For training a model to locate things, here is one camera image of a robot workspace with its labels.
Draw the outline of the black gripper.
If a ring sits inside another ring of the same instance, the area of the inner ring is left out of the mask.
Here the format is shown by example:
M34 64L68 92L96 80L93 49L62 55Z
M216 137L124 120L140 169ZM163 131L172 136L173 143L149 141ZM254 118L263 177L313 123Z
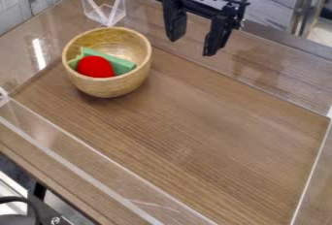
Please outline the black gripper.
M165 36L171 42L186 34L186 12L206 18L214 16L202 52L203 56L212 56L224 47L232 27L232 19L218 14L226 11L226 14L232 14L236 20L242 20L250 2L247 0L161 0L161 4Z

